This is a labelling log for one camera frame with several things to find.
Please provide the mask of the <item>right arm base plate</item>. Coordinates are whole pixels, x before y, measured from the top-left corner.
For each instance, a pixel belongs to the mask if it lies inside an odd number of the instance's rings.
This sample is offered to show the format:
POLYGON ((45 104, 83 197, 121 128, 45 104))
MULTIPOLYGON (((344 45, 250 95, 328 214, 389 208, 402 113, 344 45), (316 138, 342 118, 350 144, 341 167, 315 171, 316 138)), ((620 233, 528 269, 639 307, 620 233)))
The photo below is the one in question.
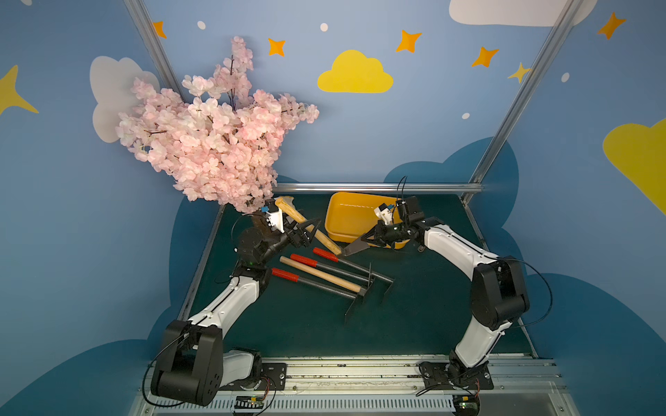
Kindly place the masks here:
POLYGON ((494 382, 488 363, 477 367, 465 367, 457 360, 453 362, 421 362, 420 376, 426 390, 493 390, 494 382))

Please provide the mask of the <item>red grip rake back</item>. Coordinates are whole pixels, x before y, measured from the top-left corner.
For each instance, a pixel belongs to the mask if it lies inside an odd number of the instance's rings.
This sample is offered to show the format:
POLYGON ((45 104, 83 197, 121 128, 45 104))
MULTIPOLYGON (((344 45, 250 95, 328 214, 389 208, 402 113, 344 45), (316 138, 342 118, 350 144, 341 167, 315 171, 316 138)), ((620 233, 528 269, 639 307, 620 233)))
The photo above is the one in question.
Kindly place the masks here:
POLYGON ((318 257, 319 262, 325 263, 326 265, 338 267, 342 270, 346 270, 358 275, 369 277, 372 282, 381 281, 386 284, 386 289, 383 292, 383 300, 385 300, 394 285, 395 280, 391 277, 387 277, 375 270, 372 269, 372 265, 362 266, 358 263, 354 263, 350 260, 340 258, 329 251, 323 249, 315 248, 312 250, 312 253, 318 257))

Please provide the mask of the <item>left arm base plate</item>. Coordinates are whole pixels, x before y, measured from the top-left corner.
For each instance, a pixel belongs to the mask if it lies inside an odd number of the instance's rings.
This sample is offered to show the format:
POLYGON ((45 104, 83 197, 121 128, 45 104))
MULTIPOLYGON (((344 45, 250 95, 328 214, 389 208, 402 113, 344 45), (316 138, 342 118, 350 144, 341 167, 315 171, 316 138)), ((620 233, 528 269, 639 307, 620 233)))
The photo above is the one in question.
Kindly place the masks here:
POLYGON ((263 363, 251 371, 251 374, 239 381, 233 381, 225 386, 232 391, 284 391, 286 385, 288 365, 285 362, 263 363))

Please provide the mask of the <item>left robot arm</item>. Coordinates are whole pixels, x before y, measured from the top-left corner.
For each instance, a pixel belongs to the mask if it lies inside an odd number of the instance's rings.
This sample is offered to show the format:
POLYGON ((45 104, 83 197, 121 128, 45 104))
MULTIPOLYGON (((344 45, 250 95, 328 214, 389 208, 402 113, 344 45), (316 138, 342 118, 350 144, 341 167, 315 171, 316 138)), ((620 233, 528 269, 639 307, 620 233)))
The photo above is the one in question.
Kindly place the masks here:
POLYGON ((238 261, 227 287, 199 313, 166 327, 161 350, 151 363, 152 395, 179 405, 207 406, 220 388, 262 383, 260 353, 242 348, 225 352, 225 336, 265 292, 271 279, 267 263, 289 245, 310 245, 320 224, 319 218, 301 224, 287 220, 279 229, 263 219, 240 234, 238 261))

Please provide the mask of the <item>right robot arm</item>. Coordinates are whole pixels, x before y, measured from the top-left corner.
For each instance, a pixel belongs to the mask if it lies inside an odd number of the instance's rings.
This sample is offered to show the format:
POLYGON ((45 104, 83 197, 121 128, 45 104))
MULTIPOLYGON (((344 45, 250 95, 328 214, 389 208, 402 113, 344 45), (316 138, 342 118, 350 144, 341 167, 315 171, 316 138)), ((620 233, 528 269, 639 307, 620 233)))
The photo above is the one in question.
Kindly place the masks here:
POLYGON ((376 226, 343 249, 350 256, 369 246, 386 247, 413 240, 446 258, 471 282, 472 318, 450 355, 449 368, 468 374, 484 365, 505 331, 530 309, 527 285, 518 259, 502 258, 472 244, 440 218, 423 215, 396 225, 376 226))

